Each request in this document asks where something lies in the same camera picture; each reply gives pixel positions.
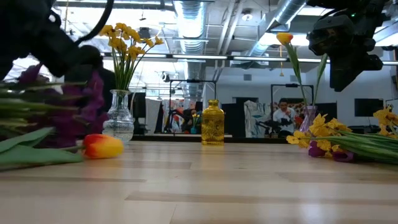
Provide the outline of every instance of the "person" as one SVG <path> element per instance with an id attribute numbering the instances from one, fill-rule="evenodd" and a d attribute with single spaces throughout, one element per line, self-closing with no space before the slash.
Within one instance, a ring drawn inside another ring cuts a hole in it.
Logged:
<path id="1" fill-rule="evenodd" d="M 65 82 L 86 82 L 90 80 L 93 71 L 97 70 L 98 75 L 104 82 L 104 106 L 99 109 L 99 113 L 108 112 L 112 106 L 112 93 L 110 91 L 116 88 L 114 73 L 104 68 L 103 57 L 100 50 L 96 47 L 84 45 L 80 47 L 80 50 L 82 66 L 72 69 L 71 72 L 65 74 Z"/>
<path id="2" fill-rule="evenodd" d="M 296 112 L 287 106 L 287 100 L 285 98 L 280 99 L 279 109 L 275 111 L 273 115 L 273 120 L 277 121 L 280 126 L 280 138 L 293 134 L 295 116 Z"/>

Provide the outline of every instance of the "yellow bottle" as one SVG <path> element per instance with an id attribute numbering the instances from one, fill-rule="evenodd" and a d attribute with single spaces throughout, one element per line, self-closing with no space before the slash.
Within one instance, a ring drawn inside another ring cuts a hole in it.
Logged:
<path id="1" fill-rule="evenodd" d="M 201 143 L 203 145 L 224 144 L 224 111 L 218 108 L 218 100 L 209 100 L 209 107 L 203 111 Z"/>

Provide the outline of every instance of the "yellow tulip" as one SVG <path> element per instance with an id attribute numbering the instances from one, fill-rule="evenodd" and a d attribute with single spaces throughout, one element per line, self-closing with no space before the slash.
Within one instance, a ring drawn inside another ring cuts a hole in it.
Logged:
<path id="1" fill-rule="evenodd" d="M 112 158 L 122 154 L 123 142 L 104 134 L 89 134 L 83 140 L 84 155 L 89 159 Z"/>
<path id="2" fill-rule="evenodd" d="M 293 35 L 290 33 L 280 32 L 276 35 L 276 38 L 282 45 L 287 45 L 292 41 Z"/>
<path id="3" fill-rule="evenodd" d="M 155 36 L 155 45 L 163 44 L 163 40 Z"/>
<path id="4" fill-rule="evenodd" d="M 151 41 L 150 39 L 144 39 L 144 41 L 149 47 L 153 47 L 154 46 L 154 42 Z"/>
<path id="5" fill-rule="evenodd" d="M 121 31 L 126 31 L 127 30 L 127 25 L 125 25 L 122 22 L 118 22 L 116 26 L 114 27 L 115 30 L 121 30 Z"/>

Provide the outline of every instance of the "camera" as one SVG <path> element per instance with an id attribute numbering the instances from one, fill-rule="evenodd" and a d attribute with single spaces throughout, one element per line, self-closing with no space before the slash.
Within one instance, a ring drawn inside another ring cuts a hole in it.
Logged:
<path id="1" fill-rule="evenodd" d="M 363 71 L 381 70 L 377 55 L 369 55 L 376 44 L 377 27 L 382 26 L 386 0 L 307 0 L 309 6 L 332 9 L 307 34 L 308 48 L 315 55 L 330 58 L 330 88 L 342 91 Z"/>

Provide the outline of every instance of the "table surface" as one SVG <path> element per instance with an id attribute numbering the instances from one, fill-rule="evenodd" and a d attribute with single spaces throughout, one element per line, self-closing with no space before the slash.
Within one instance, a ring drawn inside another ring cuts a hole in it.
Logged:
<path id="1" fill-rule="evenodd" d="M 398 168 L 291 145 L 132 142 L 116 159 L 0 173 L 1 224 L 398 223 Z"/>

